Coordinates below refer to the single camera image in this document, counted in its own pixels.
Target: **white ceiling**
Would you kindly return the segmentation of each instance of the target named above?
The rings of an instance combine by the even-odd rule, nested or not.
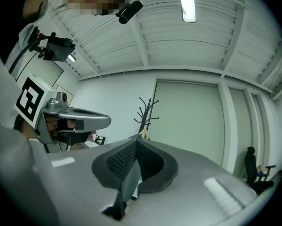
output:
[[[122,25],[115,15],[83,15],[50,0],[40,30],[73,39],[77,61],[66,66],[82,80],[190,69],[270,90],[282,81],[282,31],[262,0],[195,0],[196,23],[183,22],[180,0],[141,1],[144,7]]]

